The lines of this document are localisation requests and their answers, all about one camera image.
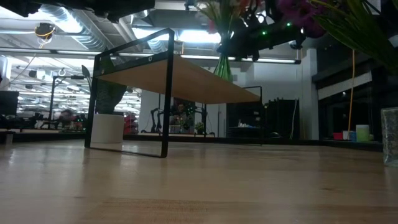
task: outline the wooden shelf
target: wooden shelf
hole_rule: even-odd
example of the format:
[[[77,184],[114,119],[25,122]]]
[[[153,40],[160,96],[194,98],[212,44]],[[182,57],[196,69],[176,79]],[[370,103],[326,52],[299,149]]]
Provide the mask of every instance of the wooden shelf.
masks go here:
[[[98,76],[102,80],[165,94],[167,60]],[[188,60],[174,55],[172,97],[198,103],[259,101],[257,96]]]

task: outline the flower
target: flower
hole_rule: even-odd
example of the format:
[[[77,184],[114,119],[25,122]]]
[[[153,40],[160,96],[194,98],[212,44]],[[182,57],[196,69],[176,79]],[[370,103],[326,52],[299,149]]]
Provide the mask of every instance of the flower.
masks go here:
[[[325,34],[325,31],[313,19],[314,15],[325,12],[324,7],[315,7],[307,0],[279,0],[278,8],[287,20],[292,21],[296,26],[303,27],[307,36],[318,38]]]

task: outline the wooden tabletop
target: wooden tabletop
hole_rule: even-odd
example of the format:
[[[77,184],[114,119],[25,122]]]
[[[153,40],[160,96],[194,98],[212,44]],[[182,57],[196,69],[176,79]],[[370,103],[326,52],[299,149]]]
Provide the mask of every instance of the wooden tabletop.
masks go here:
[[[161,142],[124,143],[126,151]],[[171,142],[156,159],[83,141],[0,147],[0,223],[396,224],[398,169],[382,153]]]
[[[98,78],[165,94],[167,61],[141,65]],[[172,97],[198,103],[242,103],[259,101],[257,96],[188,60],[174,55]]]

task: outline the white container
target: white container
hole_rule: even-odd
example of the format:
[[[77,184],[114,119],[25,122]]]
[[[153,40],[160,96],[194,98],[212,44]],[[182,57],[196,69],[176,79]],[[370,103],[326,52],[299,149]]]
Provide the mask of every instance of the white container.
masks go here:
[[[369,125],[362,124],[356,127],[356,141],[357,142],[368,142],[369,141]]]
[[[94,114],[91,147],[121,151],[123,147],[124,117]]]
[[[343,131],[343,140],[348,140],[348,138],[349,138],[348,131]]]

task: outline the ceiling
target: ceiling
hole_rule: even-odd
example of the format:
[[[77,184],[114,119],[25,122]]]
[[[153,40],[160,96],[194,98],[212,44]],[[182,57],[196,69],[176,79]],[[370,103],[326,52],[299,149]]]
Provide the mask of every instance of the ceiling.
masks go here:
[[[96,17],[89,11],[75,11],[84,21],[90,32],[96,34],[103,40],[108,48],[130,42],[142,37],[142,30],[147,33],[155,32],[161,28],[171,27],[175,30],[176,38],[181,38],[186,30],[202,30],[206,33],[207,19],[195,10],[185,11],[183,1],[156,1],[155,9],[149,11],[149,15],[140,19],[139,16],[132,18],[127,16],[119,21],[119,24],[113,24],[110,21]],[[38,49],[41,40],[33,33],[35,27],[41,22],[51,23],[49,15],[43,12],[31,14],[29,17],[21,17],[7,9],[0,7],[0,47]],[[44,45],[44,49],[55,50],[87,50],[87,48],[76,41],[75,36],[71,36],[62,30],[57,29],[56,35],[51,42]],[[217,43],[198,43],[190,42],[194,36],[189,36],[188,41],[184,42],[184,54],[189,55],[217,55]],[[324,44],[325,40],[306,40],[306,47],[316,47],[318,44]],[[140,52],[148,53],[150,48],[147,44],[142,45]],[[61,55],[52,55],[51,57],[36,57],[31,54],[7,54],[0,52],[12,62],[11,90],[21,92],[20,110],[39,110],[48,111],[49,93],[51,92],[52,74],[66,72],[66,75],[81,75],[81,65],[84,65],[92,73],[93,57],[62,57]],[[282,44],[274,47],[273,50],[262,50],[261,57],[270,58],[296,58],[297,51],[292,50],[288,44]],[[197,60],[201,66],[210,67],[206,60]],[[247,69],[244,63],[233,63],[232,66]],[[32,78],[29,76],[31,70],[43,70],[47,77]],[[87,112],[89,89],[86,80],[66,79],[57,81],[58,86],[55,89],[57,93],[55,101],[56,110],[62,108],[72,108],[78,112]],[[130,111],[139,114],[140,110],[140,90],[132,93],[126,93],[122,102],[116,110]]]

